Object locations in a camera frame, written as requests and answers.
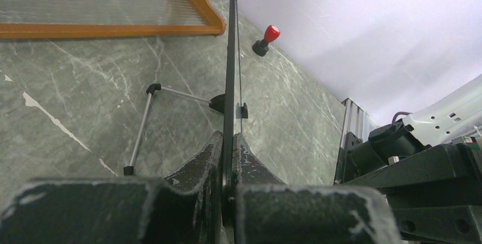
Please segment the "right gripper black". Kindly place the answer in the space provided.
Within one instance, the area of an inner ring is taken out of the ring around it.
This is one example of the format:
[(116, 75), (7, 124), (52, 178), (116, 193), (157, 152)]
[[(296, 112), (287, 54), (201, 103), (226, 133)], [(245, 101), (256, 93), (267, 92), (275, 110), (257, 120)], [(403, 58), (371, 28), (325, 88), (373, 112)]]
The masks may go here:
[(440, 144), (348, 182), (386, 195), (401, 238), (481, 243), (481, 151)]

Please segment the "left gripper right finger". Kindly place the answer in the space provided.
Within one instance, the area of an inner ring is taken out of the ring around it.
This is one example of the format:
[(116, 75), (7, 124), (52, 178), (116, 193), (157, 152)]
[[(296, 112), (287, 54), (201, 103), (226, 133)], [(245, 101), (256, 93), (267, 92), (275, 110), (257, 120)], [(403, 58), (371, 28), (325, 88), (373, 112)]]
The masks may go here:
[(236, 243), (400, 243), (394, 215), (375, 189), (288, 185), (233, 138)]

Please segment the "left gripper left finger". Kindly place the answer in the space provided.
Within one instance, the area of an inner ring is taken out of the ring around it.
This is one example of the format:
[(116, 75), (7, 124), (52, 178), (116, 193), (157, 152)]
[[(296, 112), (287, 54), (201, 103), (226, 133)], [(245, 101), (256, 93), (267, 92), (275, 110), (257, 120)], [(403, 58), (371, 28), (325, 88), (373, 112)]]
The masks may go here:
[(167, 177), (36, 178), (1, 213), (2, 243), (218, 243), (216, 131)]

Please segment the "whiteboard with black frame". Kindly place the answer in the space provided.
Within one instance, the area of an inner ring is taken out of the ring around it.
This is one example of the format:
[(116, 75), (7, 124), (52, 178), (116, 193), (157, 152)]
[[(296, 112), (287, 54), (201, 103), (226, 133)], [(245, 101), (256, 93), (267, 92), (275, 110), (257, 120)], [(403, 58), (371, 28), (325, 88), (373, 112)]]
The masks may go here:
[(120, 243), (218, 243), (221, 229), (236, 241), (236, 187), (242, 110), (235, 105), (241, 94), (239, 76), (238, 1), (230, 0), (225, 93), (211, 107), (223, 113), (223, 131), (205, 148), (164, 179), (135, 177), (138, 153), (123, 172), (137, 187), (146, 187), (140, 217), (120, 231)]

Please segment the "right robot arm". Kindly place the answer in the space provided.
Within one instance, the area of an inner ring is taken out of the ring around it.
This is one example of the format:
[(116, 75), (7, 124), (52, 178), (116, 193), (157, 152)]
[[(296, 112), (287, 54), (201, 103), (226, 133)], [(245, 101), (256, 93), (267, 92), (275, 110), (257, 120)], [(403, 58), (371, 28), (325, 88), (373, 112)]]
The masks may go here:
[(371, 187), (388, 200), (401, 238), (481, 242), (481, 77), (431, 106), (370, 132), (348, 133), (335, 184)]

